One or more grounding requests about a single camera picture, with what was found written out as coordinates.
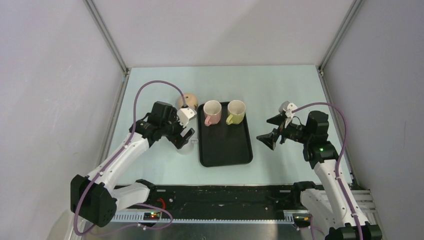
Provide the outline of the clear glass mug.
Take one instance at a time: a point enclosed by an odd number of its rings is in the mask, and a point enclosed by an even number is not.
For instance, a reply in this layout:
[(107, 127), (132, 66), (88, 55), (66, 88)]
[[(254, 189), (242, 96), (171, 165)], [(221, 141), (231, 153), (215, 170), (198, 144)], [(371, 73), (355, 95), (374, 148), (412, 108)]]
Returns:
[(196, 137), (191, 137), (188, 142), (182, 148), (177, 149), (176, 152), (180, 155), (188, 155), (194, 150), (198, 142), (199, 140)]

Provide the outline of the pink mug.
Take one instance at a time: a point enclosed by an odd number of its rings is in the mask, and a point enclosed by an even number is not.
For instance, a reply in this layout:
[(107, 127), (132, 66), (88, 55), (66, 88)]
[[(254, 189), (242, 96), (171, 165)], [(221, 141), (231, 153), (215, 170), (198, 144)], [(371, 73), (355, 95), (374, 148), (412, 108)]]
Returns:
[(216, 125), (221, 120), (222, 105), (217, 100), (209, 100), (203, 105), (203, 112), (205, 116), (204, 125)]

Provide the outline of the yellow mug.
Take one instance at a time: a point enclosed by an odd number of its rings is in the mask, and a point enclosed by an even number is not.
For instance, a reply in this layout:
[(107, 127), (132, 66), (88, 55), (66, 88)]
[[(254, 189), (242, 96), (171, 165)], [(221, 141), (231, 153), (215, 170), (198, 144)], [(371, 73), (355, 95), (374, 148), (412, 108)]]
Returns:
[(241, 100), (232, 100), (227, 105), (227, 125), (238, 125), (240, 124), (246, 114), (246, 105)]

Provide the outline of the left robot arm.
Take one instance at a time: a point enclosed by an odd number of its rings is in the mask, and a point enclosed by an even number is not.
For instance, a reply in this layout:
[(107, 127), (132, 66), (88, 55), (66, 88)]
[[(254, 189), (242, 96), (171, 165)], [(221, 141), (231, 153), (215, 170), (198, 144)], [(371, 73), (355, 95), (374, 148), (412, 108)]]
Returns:
[(88, 175), (76, 175), (70, 183), (70, 210), (98, 227), (106, 226), (116, 212), (142, 204), (153, 208), (158, 194), (144, 181), (116, 188), (121, 174), (161, 138), (181, 149), (195, 133), (187, 128), (197, 112), (184, 106), (176, 109), (169, 103), (156, 101), (144, 118), (130, 128), (120, 146)]

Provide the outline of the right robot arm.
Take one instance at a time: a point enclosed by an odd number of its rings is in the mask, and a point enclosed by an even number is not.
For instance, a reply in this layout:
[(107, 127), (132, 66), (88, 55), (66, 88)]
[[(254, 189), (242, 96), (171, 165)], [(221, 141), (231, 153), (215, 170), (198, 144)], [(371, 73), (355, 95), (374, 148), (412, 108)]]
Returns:
[(291, 188), (290, 202), (297, 209), (307, 208), (310, 223), (323, 231), (326, 240), (381, 240), (383, 233), (377, 224), (370, 223), (357, 204), (343, 172), (337, 168), (337, 153), (328, 140), (329, 116), (314, 110), (305, 125), (295, 124), (282, 111), (267, 119), (276, 125), (270, 133), (257, 140), (274, 150), (279, 141), (292, 140), (303, 145), (303, 157), (318, 176), (323, 190), (314, 182), (296, 182)]

